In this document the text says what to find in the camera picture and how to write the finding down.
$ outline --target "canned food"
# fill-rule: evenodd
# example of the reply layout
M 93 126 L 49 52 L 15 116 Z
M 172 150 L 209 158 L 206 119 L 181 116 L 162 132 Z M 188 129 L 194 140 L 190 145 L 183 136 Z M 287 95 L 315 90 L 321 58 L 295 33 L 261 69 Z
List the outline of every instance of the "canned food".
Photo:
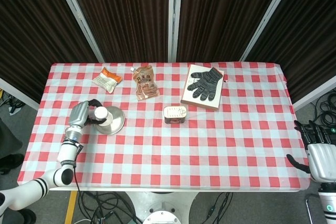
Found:
M 167 106 L 163 109 L 165 123 L 184 123 L 187 116 L 185 106 Z

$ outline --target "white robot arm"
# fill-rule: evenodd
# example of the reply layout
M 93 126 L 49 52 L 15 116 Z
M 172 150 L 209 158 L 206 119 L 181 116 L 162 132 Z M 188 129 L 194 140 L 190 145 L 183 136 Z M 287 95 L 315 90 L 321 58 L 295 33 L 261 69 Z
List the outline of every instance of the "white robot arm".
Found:
M 319 196 L 323 212 L 328 224 L 336 224 L 336 146 L 326 131 L 309 121 L 314 136 L 311 137 L 307 129 L 295 121 L 295 129 L 300 131 L 308 156 L 309 166 L 299 164 L 291 155 L 287 155 L 289 162 L 297 169 L 311 174 L 312 179 L 321 183 Z M 306 197 L 306 206 L 310 223 L 313 224 L 308 206 L 309 196 Z
M 76 105 L 70 114 L 69 125 L 65 131 L 65 139 L 61 145 L 57 161 L 61 168 L 47 171 L 40 178 L 33 179 L 21 186 L 0 191 L 0 224 L 7 208 L 21 210 L 45 197 L 54 187 L 67 186 L 72 182 L 77 155 L 83 146 L 79 143 L 82 128 L 86 124 L 100 124 L 88 117 L 89 106 L 101 106 L 97 100 L 85 101 Z

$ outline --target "shoe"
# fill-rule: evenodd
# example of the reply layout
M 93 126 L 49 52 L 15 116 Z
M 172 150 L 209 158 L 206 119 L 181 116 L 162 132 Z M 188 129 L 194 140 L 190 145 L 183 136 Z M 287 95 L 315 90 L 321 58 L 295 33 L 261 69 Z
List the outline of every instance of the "shoe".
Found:
M 22 154 L 10 154 L 0 159 L 0 174 L 7 174 L 23 163 L 25 156 Z
M 22 209 L 18 211 L 20 214 L 22 214 L 24 218 L 24 224 L 34 224 L 36 222 L 36 215 L 33 211 L 30 209 Z

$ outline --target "plastic food package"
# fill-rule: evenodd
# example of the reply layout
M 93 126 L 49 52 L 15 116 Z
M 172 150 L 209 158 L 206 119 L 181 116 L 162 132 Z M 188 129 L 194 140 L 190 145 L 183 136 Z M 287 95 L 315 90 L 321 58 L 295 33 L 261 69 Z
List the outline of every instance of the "plastic food package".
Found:
M 136 85 L 136 97 L 138 100 L 144 100 L 160 95 L 159 89 L 154 83 L 154 72 L 152 66 L 139 67 L 137 70 L 131 68 L 133 80 Z
M 121 76 L 117 76 L 115 73 L 112 73 L 106 68 L 103 68 L 100 74 L 96 78 L 94 78 L 93 83 L 104 88 L 107 92 L 111 94 L 114 91 L 116 85 L 121 81 Z

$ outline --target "red and white checkered tablecloth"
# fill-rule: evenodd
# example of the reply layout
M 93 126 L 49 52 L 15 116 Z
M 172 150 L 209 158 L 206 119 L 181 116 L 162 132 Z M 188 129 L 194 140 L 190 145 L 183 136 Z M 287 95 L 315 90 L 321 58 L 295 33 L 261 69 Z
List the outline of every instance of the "red and white checkered tablecloth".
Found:
M 54 64 L 18 182 L 60 167 L 56 158 L 71 108 L 98 99 L 120 107 L 116 135 L 86 126 L 77 159 L 81 187 L 196 190 L 302 190 L 308 163 L 281 68 L 273 63 L 196 63 L 225 72 L 218 111 L 186 105 L 183 124 L 165 124 L 163 108 L 180 105 L 189 63 L 151 63 L 160 96 L 138 101 L 131 67 L 140 63 Z M 113 94 L 92 83 L 103 67 L 123 77 Z

